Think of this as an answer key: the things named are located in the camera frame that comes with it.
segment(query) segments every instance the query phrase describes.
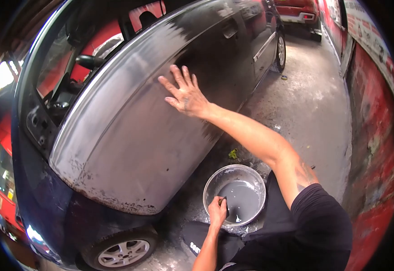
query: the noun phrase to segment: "seat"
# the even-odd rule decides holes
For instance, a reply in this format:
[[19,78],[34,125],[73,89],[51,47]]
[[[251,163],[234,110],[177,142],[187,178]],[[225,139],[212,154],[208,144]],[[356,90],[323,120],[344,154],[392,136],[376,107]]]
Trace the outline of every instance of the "seat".
[[156,22],[157,18],[150,11],[144,11],[140,15],[141,29],[145,30],[147,27]]

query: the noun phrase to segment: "door handle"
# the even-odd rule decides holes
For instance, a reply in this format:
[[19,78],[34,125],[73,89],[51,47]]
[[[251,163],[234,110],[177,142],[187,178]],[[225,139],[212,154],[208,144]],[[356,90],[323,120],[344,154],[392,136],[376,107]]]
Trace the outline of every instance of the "door handle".
[[228,19],[222,26],[222,34],[226,39],[230,39],[238,32],[238,24],[233,18]]

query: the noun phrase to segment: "dark blue car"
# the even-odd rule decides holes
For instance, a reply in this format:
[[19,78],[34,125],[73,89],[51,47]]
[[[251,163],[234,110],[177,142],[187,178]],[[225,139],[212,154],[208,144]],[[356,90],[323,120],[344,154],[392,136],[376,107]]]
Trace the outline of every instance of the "dark blue car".
[[160,219],[221,131],[178,114],[156,78],[187,65],[238,110],[285,66],[272,0],[80,1],[51,14],[12,111],[18,220],[67,269],[122,270],[156,247]]

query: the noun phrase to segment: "car door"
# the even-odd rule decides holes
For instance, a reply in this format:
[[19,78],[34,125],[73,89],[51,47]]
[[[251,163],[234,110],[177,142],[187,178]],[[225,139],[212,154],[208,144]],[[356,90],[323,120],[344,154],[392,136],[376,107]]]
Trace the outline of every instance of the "car door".
[[255,79],[259,81],[276,53],[276,17],[270,0],[235,0],[251,44]]
[[187,65],[210,102],[237,111],[254,89],[246,27],[227,0],[186,6],[130,41],[96,74],[54,143],[51,168],[73,189],[113,209],[159,213],[221,135],[163,101],[157,81]]

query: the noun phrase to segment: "concrete floor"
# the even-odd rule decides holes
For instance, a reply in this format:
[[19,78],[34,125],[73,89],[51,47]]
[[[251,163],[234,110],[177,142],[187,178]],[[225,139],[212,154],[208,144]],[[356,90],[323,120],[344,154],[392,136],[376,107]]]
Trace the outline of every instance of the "concrete floor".
[[[288,80],[268,73],[240,112],[285,137],[305,162],[316,166],[321,185],[341,202],[350,169],[352,125],[335,51],[326,34],[322,43],[317,43],[309,40],[308,33],[288,30],[285,39],[283,74]],[[238,149],[237,160],[228,158],[234,148]],[[202,203],[203,188],[216,170],[228,164],[248,165],[264,178],[271,170],[224,134],[176,195],[167,215],[155,225],[161,240],[155,252],[131,270],[191,269],[195,256],[182,242],[180,229],[189,220],[209,221]],[[226,230],[244,236],[261,227],[262,215],[250,225]]]

